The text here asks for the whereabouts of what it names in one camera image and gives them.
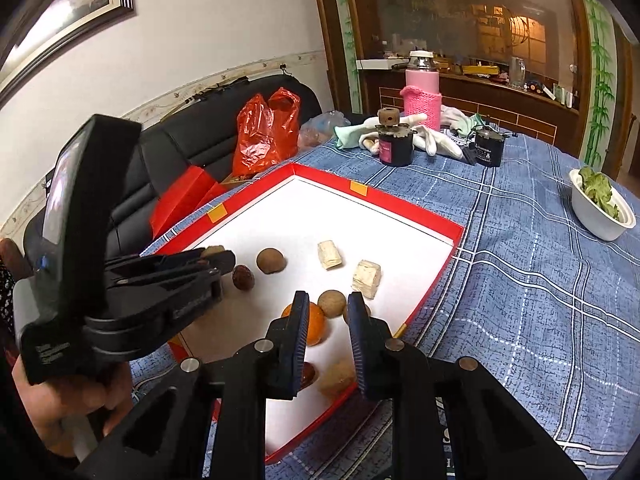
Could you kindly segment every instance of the silver screw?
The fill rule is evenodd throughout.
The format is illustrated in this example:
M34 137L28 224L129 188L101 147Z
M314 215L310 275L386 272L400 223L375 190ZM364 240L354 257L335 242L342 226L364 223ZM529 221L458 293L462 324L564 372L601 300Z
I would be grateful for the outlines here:
M200 361L198 361L195 357L187 357L180 363L180 370L182 370L183 372L194 372L198 368L200 368Z
M404 348L404 341L392 337L385 341L385 347L392 352L399 352Z
M269 352L273 348L273 342L270 339L260 339L255 342L254 348L260 352Z
M478 361L476 361L472 357L461 357L460 361L458 361L458 364L460 365L460 368L469 372L473 372L476 368L478 368Z

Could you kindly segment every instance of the red tray rim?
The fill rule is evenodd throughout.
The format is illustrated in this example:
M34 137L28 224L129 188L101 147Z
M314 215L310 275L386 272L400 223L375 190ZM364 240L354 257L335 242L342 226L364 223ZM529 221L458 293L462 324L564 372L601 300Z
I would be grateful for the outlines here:
M349 196L353 196L354 198L370 203L371 205L378 206L452 240L451 251L446 260L443 262L436 279L433 280L430 288L418 302L418 305L414 308L411 314L409 314L409 317L401 326L400 330L398 330L398 332L394 334L395 337L399 337L401 333L404 332L406 326L417 315L418 311L420 310L420 306L429 297L436 283L438 283L438 281L440 280L444 269L447 267L447 264L451 260L451 257L453 256L456 248L460 243L460 238L462 238L464 228L459 224L456 224L449 219L437 215L436 213L428 211L427 209L421 208L418 205L412 204L410 202L407 202L406 200L402 200L401 198L387 194L384 191L366 186L354 180L349 180L345 177L341 177L327 171L316 170L316 168L304 166L296 162L284 164L281 167L276 168L276 170L270 171L269 173L260 177L258 180L255 180L250 185L243 187L240 191L236 192L225 201L213 206L213 208L209 212L201 216L193 224L186 227L183 231L175 235L175 237L171 238L167 243L158 248L156 253L173 254L184 250L190 244L193 244L194 241L198 240L206 233L211 231L213 227L228 218L229 215L233 215L234 213L238 212L248 203L256 200L259 196L263 195L272 187L277 186L284 180L294 175L338 190ZM174 354L174 357L177 361L180 361L183 358L187 357L186 350L181 346L178 346L177 344L171 344L170 349L172 350L172 353ZM267 465L271 465L273 463L279 462L282 457L299 446L299 444L302 443L302 441L306 437L313 433L322 423L324 423L324 421L326 421L331 415L333 415L333 413L344 403L344 401L354 392L355 389L356 383L353 383L337 399L334 400L332 405L327 408L322 413L322 415L318 416L318 418L316 418L316 420L309 424L303 431L297 434L280 449L277 449L270 455L266 456L265 463ZM217 419L219 408L219 406L216 406L214 409L214 419Z

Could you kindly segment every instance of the black leather sofa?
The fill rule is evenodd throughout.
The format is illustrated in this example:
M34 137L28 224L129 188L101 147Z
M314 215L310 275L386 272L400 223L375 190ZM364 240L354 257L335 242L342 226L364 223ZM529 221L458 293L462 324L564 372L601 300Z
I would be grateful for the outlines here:
M311 88L292 76L273 75L235 82L144 130L127 171L122 200L111 213L106 257L139 253L152 242L149 217L159 197L188 165L224 180L231 173L239 111L258 92L268 100L281 86L300 97L300 124L321 113ZM24 232L24 253L32 264L43 222L44 209Z

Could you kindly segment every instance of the red plastic bag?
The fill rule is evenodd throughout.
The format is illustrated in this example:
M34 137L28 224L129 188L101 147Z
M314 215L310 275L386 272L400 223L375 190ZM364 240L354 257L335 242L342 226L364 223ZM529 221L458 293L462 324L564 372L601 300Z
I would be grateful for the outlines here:
M238 145L233 175L261 171L298 152L300 97L279 88L264 102L260 94L249 99L238 114Z
M226 191L205 170L190 166L160 197L149 223L154 240L185 216Z

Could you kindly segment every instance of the framed picture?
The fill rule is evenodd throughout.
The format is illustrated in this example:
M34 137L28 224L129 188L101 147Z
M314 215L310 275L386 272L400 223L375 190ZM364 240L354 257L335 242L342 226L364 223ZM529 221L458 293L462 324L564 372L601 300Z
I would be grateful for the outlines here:
M131 11L133 0L54 0L0 68L0 106L64 46Z

